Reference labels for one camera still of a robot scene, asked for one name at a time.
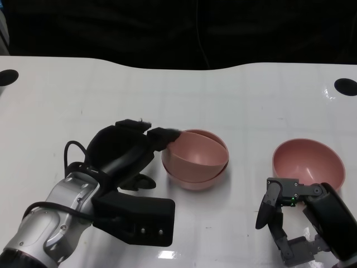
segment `empty pink bowl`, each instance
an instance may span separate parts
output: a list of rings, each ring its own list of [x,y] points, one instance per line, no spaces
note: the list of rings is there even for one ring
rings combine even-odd
[[[345,167],[334,150],[305,138],[279,145],[273,155],[273,172],[278,178],[299,179],[300,183],[329,183],[339,190],[345,180]]]
[[[189,182],[186,182],[183,180],[179,180],[178,178],[172,176],[170,174],[170,172],[167,171],[165,166],[163,166],[163,167],[166,169],[167,176],[176,185],[178,185],[186,190],[190,190],[190,191],[202,191],[202,190],[206,190],[206,189],[212,187],[213,185],[219,183],[220,181],[222,181],[222,179],[224,178],[224,173],[225,173],[225,169],[226,169],[227,165],[228,164],[226,164],[224,166],[222,171],[216,177],[214,177],[213,179],[210,179],[208,181],[203,181],[202,183],[189,183]]]
[[[228,151],[216,141],[191,132],[182,132],[162,152],[162,163],[174,177],[200,183],[218,175],[228,163]]]

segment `stacked pink bowls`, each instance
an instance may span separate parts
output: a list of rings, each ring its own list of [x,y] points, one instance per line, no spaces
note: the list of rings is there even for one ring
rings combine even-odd
[[[204,190],[219,182],[228,160],[224,142],[203,130],[183,131],[162,152],[168,177],[187,190]]]

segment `black hole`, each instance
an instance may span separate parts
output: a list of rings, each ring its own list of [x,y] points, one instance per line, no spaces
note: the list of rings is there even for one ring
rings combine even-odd
[[[18,72],[15,70],[0,71],[0,87],[12,84],[18,78]]]
[[[341,78],[336,80],[335,88],[338,92],[346,96],[357,95],[357,82],[348,78]]]

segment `table surface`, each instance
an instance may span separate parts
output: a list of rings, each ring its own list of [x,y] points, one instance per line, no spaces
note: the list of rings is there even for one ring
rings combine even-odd
[[[340,194],[357,216],[357,97],[334,88],[338,78],[357,80],[357,66],[257,63],[179,71],[0,57],[3,69],[20,77],[0,96],[0,247],[16,233],[27,206],[45,200],[64,177],[65,143],[87,146],[99,130],[126,118],[219,135],[230,152],[227,179],[205,192],[185,191],[170,184],[157,154],[143,172],[156,178],[157,188],[137,194],[176,202],[173,244],[130,246],[90,227],[61,268],[283,267],[268,228],[254,227],[274,149],[291,138],[311,138],[339,154],[346,167]],[[82,159],[70,150],[70,161]],[[283,212],[289,238],[313,239],[301,206]],[[335,263],[323,252],[301,267]]]

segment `black cable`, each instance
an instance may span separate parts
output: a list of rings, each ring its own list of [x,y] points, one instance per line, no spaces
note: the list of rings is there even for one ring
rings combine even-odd
[[[87,221],[90,221],[90,222],[113,221],[113,220],[116,219],[116,218],[97,218],[97,217],[94,217],[94,216],[91,216],[91,215],[76,211],[76,210],[71,209],[69,207],[66,207],[64,205],[60,205],[60,204],[56,204],[56,203],[52,203],[52,202],[36,202],[36,203],[33,203],[32,205],[30,205],[26,209],[25,213],[23,214],[22,219],[24,219],[34,208],[38,208],[38,207],[56,209],[56,210],[59,210],[59,211],[62,211],[62,212],[66,212],[66,213],[68,213],[68,214],[70,214],[70,215],[72,215],[74,217],[78,217],[78,218],[81,218],[81,219],[86,219]]]
[[[342,51],[339,53],[335,62],[339,61],[343,56],[345,56],[346,54],[349,53],[351,45],[353,44],[354,36],[355,36],[354,33],[355,33],[356,24],[357,24],[357,11],[355,13],[355,16],[352,18],[352,26],[351,26],[350,36],[347,41],[347,44],[345,47],[342,48]]]
[[[206,62],[206,66],[207,66],[207,69],[211,69],[210,67],[210,63],[208,61],[208,58],[206,56],[206,53],[202,47],[202,44],[201,44],[201,38],[200,38],[200,31],[199,31],[199,0],[196,0],[196,32],[197,32],[197,41],[199,43],[199,47],[200,47],[200,50],[202,52],[202,56]]]
[[[89,158],[89,155],[87,153],[87,150],[84,148],[84,146],[82,144],[80,144],[79,142],[77,141],[69,141],[67,142],[66,146],[65,146],[65,151],[64,151],[64,155],[63,155],[63,158],[64,158],[64,163],[65,163],[65,171],[68,167],[68,148],[71,144],[74,144],[74,145],[77,145],[79,147],[79,149],[81,149],[81,151],[84,153],[85,155],[85,158],[90,161],[90,158]]]

